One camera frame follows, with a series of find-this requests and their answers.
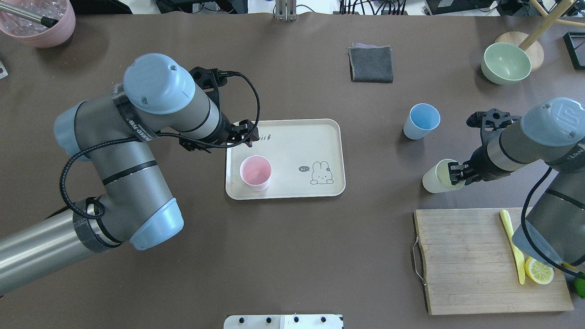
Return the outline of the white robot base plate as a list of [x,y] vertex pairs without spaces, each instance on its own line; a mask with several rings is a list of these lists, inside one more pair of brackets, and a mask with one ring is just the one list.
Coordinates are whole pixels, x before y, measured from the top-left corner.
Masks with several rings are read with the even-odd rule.
[[224,329],[343,329],[338,314],[264,314],[228,316]]

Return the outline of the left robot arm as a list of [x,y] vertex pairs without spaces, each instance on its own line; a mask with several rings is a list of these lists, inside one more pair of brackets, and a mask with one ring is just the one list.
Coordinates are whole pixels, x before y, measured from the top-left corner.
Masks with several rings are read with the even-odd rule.
[[218,87],[236,71],[188,71],[159,53],[140,56],[109,95],[80,102],[54,123],[70,156],[59,189],[65,207],[1,240],[1,294],[129,241],[145,250],[184,221],[148,143],[177,138],[186,150],[258,140],[258,122],[230,123]]

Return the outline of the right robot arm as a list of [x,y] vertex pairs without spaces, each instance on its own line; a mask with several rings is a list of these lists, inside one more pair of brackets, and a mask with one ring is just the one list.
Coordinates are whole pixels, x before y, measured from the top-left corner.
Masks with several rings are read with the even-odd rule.
[[557,175],[531,210],[521,212],[513,243],[534,259],[584,271],[585,111],[578,102],[553,98],[521,117],[497,109],[476,112],[469,127],[481,130],[471,158],[448,164],[452,185],[492,181],[543,160]]

